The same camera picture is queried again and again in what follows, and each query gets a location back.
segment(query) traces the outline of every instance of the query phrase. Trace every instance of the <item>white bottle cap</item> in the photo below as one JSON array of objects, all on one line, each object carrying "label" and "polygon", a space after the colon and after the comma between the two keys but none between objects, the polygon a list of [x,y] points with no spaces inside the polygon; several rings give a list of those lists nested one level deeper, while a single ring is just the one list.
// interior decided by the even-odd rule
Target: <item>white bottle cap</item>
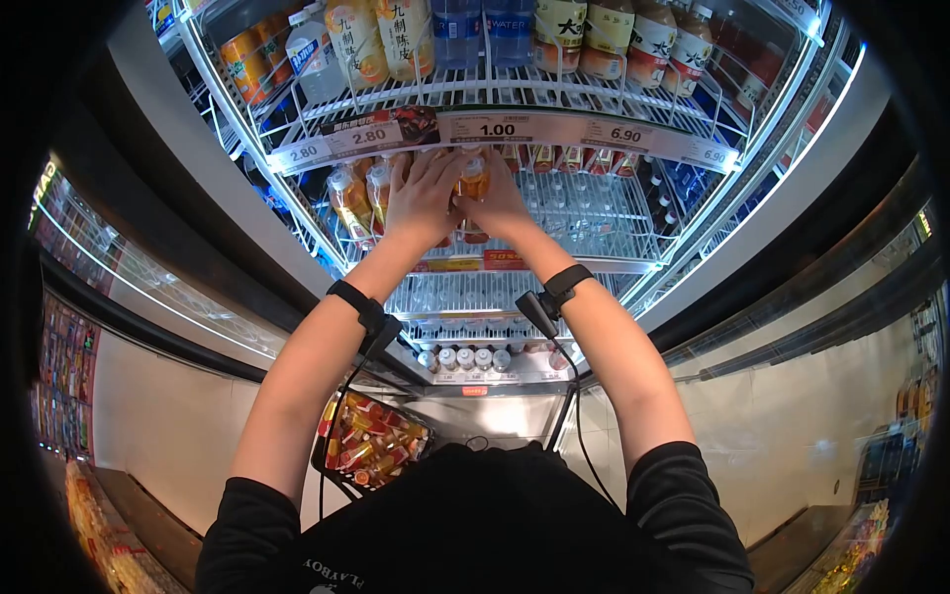
[{"label": "white bottle cap", "polygon": [[488,349],[479,349],[475,352],[475,365],[491,365],[491,351]]},{"label": "white bottle cap", "polygon": [[390,184],[390,168],[388,165],[378,164],[370,167],[366,172],[366,183],[376,187]]},{"label": "white bottle cap", "polygon": [[495,351],[495,354],[491,357],[491,362],[495,365],[496,372],[503,372],[511,365],[511,355],[508,354],[508,351]]},{"label": "white bottle cap", "polygon": [[456,360],[455,351],[451,349],[443,349],[439,351],[439,362],[443,365],[450,366],[454,365]]},{"label": "white bottle cap", "polygon": [[352,184],[353,174],[346,167],[340,167],[327,178],[327,185],[338,192],[342,192]]},{"label": "white bottle cap", "polygon": [[423,367],[429,370],[431,370],[436,365],[436,356],[432,351],[422,351],[419,353],[419,356],[416,360],[419,361]]},{"label": "white bottle cap", "polygon": [[459,349],[459,353],[456,354],[456,358],[459,361],[459,365],[467,367],[475,361],[475,354],[472,353],[472,350],[468,348]]}]

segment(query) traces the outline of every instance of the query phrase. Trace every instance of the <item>price label 6.90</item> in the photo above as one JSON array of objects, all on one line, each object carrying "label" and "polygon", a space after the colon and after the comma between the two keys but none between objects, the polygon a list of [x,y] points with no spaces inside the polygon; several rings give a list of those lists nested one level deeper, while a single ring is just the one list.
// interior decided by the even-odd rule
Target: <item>price label 6.90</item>
[{"label": "price label 6.90", "polygon": [[588,121],[584,137],[580,141],[583,144],[649,153],[653,147],[653,133],[654,130],[646,125],[595,118]]}]

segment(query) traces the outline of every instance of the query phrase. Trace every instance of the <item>price label 2.80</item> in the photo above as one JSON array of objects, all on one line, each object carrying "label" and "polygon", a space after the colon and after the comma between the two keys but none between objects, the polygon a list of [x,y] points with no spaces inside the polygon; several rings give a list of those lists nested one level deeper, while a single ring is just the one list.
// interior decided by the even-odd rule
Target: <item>price label 2.80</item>
[{"label": "price label 2.80", "polygon": [[267,156],[267,163],[275,173],[288,175],[305,168],[312,168],[320,161],[329,159],[333,153],[322,136],[290,144]]}]

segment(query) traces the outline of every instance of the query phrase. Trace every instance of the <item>orange juice bottle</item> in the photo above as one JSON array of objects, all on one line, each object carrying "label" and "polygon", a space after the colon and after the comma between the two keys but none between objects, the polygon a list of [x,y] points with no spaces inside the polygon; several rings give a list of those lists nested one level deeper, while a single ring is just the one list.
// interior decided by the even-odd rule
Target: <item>orange juice bottle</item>
[{"label": "orange juice bottle", "polygon": [[323,18],[340,68],[344,75],[349,70],[352,90],[376,86],[389,78],[386,52],[370,0],[330,0]]},{"label": "orange juice bottle", "polygon": [[435,63],[432,28],[426,23],[432,14],[428,0],[375,2],[389,74],[397,81],[414,81],[418,63],[419,73],[426,78]]},{"label": "orange juice bottle", "polygon": [[366,185],[356,178],[349,168],[341,167],[327,178],[330,187],[330,204],[336,211],[351,239],[363,250],[373,246],[370,233],[372,208],[366,196]]},{"label": "orange juice bottle", "polygon": [[463,153],[471,155],[471,158],[465,164],[465,169],[462,170],[462,177],[455,184],[455,193],[459,196],[477,200],[488,191],[488,183],[491,181],[488,175],[488,166],[478,145],[465,144],[460,149]]},{"label": "orange juice bottle", "polygon": [[366,174],[366,189],[370,195],[372,211],[376,214],[378,227],[373,226],[377,235],[386,228],[386,211],[390,207],[390,167],[386,164],[374,165]]}]

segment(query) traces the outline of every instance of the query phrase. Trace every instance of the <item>price tag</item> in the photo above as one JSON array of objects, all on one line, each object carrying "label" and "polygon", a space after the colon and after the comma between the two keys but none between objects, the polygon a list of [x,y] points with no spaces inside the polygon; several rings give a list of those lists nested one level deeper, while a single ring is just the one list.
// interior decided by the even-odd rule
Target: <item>price tag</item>
[{"label": "price tag", "polygon": [[542,115],[462,115],[451,120],[453,143],[532,143]]},{"label": "price tag", "polygon": [[334,132],[328,139],[330,149],[334,155],[358,155],[380,150],[401,144],[403,141],[402,129],[399,122],[388,120],[374,122]]},{"label": "price tag", "polygon": [[592,118],[587,121],[580,142],[649,153],[653,148],[653,134],[654,129],[646,125]]},{"label": "price tag", "polygon": [[808,37],[816,37],[818,28],[821,26],[821,19],[815,13],[815,9],[805,3],[804,0],[772,0],[772,3],[782,10],[791,21],[799,27]]},{"label": "price tag", "polygon": [[721,173],[729,173],[732,171],[732,166],[738,156],[739,151],[724,144],[692,140],[686,153],[678,161],[699,165],[706,169],[715,169]]},{"label": "price tag", "polygon": [[318,164],[329,161],[333,152],[327,145],[327,139],[314,136],[294,144],[288,144],[267,156],[271,170],[281,175],[290,175],[297,171],[313,169]]},{"label": "price tag", "polygon": [[462,383],[463,375],[460,374],[436,374],[435,383],[437,384],[460,384]]}]

